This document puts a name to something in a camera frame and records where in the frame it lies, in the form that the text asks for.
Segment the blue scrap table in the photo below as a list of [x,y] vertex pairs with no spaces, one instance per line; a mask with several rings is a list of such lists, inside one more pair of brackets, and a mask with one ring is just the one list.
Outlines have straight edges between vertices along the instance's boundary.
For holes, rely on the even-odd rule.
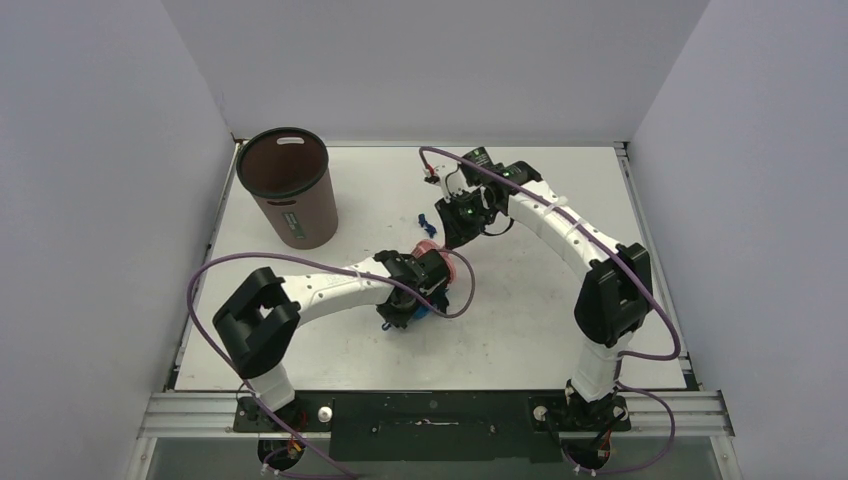
[[431,224],[424,213],[417,216],[418,225],[426,232],[429,239],[434,239],[437,235],[437,228]]

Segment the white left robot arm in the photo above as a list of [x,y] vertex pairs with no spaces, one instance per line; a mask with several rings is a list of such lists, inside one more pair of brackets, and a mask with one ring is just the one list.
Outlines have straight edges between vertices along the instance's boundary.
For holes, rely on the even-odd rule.
[[263,267],[224,302],[213,326],[235,372],[260,399],[260,418],[282,431],[298,417],[295,389],[282,364],[298,327],[373,306],[385,324],[405,328],[426,303],[446,310],[444,294],[453,277],[452,264],[434,250],[419,255],[380,251],[342,274],[284,278]]

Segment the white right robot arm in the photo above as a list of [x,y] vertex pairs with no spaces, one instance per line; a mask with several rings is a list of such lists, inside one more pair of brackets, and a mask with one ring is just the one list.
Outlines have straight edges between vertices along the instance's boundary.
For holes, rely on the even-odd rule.
[[442,191],[435,208],[446,248],[487,235],[488,226],[503,215],[532,231],[581,278],[574,319],[584,340],[565,387],[571,395],[565,414],[577,428],[593,427],[605,415],[603,398],[616,389],[621,352],[653,309],[647,250],[596,229],[524,161],[495,163],[479,147],[454,167],[426,164],[424,172],[426,182]]

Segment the blue dustpan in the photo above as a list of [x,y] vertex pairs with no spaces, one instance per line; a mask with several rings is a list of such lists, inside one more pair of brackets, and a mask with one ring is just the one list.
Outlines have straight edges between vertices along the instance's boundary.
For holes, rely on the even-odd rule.
[[[445,313],[447,311],[448,306],[450,305],[450,301],[448,300],[445,293],[433,295],[431,297],[428,297],[427,300],[432,306],[435,307],[437,311],[442,313]],[[420,303],[416,303],[416,306],[417,308],[412,312],[408,312],[406,317],[399,317],[395,320],[385,318],[381,325],[381,330],[405,330],[410,324],[420,319],[423,319],[432,313],[430,309],[428,309],[426,306],[421,305]]]

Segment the pink hand brush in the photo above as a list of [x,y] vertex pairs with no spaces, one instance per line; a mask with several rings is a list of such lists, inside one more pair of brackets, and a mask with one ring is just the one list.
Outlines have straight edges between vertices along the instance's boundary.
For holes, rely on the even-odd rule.
[[450,256],[441,249],[434,240],[423,239],[415,244],[411,254],[426,266],[433,266],[437,273],[444,273],[447,284],[450,285],[456,279],[456,266]]

